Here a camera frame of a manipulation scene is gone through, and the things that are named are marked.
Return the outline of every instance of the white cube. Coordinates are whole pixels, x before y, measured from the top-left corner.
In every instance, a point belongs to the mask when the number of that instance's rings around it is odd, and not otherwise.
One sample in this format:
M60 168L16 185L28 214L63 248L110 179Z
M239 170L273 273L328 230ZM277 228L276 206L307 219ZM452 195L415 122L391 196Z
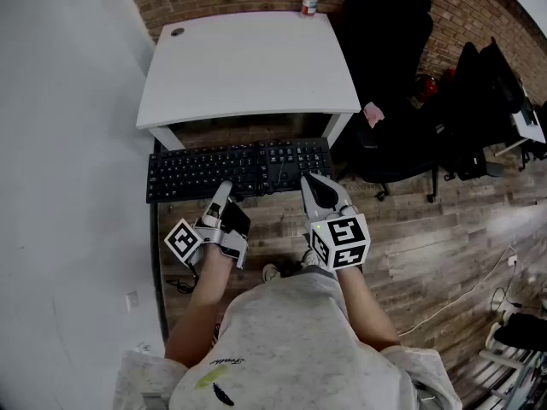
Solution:
M310 245L328 270L365 262L370 234L363 214L323 220L309 226Z

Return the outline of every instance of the shirt sleeve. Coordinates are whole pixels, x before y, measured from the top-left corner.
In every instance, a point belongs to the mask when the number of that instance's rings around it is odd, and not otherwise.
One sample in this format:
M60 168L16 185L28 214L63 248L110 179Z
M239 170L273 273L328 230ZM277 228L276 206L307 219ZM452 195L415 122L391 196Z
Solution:
M145 409L143 394L168 401L187 371L185 366L173 360L125 352L116 380L113 410Z
M443 409L462 409L462 402L452 387L437 351L392 346L380 353L390 363L408 373L416 388L425 386L429 392L432 392L442 403Z

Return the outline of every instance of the pink cloth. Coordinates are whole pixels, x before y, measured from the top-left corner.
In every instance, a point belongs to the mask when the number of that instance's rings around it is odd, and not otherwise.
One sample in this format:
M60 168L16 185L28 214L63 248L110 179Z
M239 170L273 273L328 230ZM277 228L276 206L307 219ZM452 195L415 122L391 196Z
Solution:
M374 128L376 123L384 119L382 110L372 102L367 103L365 108L362 109L362 112L365 114L365 117L367 117L368 124L371 128Z

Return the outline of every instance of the brick wall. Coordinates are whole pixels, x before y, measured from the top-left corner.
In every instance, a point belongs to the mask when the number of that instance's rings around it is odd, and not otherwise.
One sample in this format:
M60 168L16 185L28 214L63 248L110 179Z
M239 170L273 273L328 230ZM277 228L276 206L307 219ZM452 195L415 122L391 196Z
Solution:
M162 26L216 14L257 10L300 10L302 0L134 0L150 36ZM320 12L340 10L344 0L320 0ZM515 0L432 0L434 27L419 72L440 76L467 41L480 50L496 38L522 77L533 101L547 100L547 39Z

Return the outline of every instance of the bottle label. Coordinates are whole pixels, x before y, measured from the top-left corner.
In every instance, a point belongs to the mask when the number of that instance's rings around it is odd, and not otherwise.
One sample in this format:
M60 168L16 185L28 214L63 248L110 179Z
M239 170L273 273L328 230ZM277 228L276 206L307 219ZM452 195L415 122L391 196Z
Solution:
M302 5L303 14L312 15L317 10L317 0L303 0Z

